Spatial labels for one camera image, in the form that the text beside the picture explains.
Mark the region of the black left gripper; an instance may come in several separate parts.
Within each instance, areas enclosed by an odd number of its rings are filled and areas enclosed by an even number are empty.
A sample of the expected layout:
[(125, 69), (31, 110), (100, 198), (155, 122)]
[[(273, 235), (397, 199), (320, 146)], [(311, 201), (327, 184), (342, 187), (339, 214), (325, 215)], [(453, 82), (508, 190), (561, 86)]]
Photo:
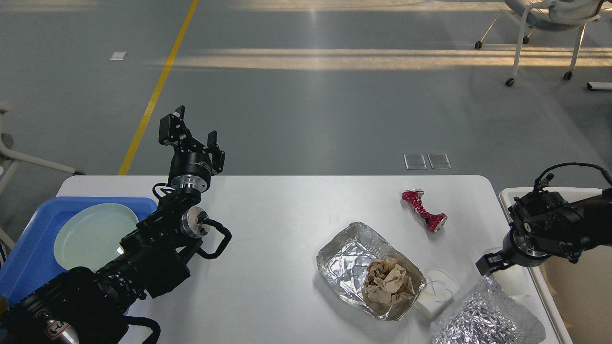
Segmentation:
[(225, 151), (217, 141), (216, 130), (208, 133), (207, 146), (195, 150), (195, 139), (185, 124), (185, 106), (178, 106), (174, 112), (159, 121), (159, 144), (173, 147), (168, 185), (173, 189), (196, 189), (206, 192), (211, 178), (223, 172)]

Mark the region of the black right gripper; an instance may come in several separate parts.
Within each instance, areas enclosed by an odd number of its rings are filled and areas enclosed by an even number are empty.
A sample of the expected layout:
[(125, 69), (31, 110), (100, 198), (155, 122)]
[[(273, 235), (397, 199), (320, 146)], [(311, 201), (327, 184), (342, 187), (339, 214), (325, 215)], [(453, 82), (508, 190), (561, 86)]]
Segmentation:
[(511, 228), (503, 238), (502, 249), (485, 253), (476, 261), (476, 268), (481, 276), (491, 276), (517, 265), (537, 267), (549, 258), (551, 255), (530, 248), (518, 229)]

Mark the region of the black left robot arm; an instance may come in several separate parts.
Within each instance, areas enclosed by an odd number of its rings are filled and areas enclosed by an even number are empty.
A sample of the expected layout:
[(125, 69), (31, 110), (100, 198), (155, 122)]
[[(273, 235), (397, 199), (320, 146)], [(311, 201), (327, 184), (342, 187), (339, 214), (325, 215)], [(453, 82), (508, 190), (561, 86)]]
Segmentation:
[(122, 253), (96, 271), (75, 267), (45, 283), (1, 316), (8, 344), (118, 344), (131, 326), (151, 330), (145, 344), (159, 341), (151, 318), (128, 316), (139, 299), (157, 298), (181, 285), (194, 255), (216, 259), (232, 235), (199, 207), (211, 178), (223, 171), (226, 154), (217, 132), (206, 144), (186, 127), (181, 105), (160, 120), (159, 143), (174, 155), (157, 209), (120, 240)]

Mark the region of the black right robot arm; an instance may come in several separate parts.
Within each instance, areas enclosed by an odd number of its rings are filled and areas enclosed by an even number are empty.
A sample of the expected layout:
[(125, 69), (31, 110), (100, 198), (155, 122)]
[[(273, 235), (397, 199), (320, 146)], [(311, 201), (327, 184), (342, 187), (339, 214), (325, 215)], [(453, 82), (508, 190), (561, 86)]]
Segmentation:
[(531, 191), (514, 198), (508, 207), (510, 229), (501, 250), (487, 253), (476, 262), (481, 276), (514, 266), (535, 268), (551, 257), (576, 264), (583, 252), (611, 245), (610, 189), (574, 202), (548, 190), (553, 170), (567, 165), (547, 168), (534, 180)]

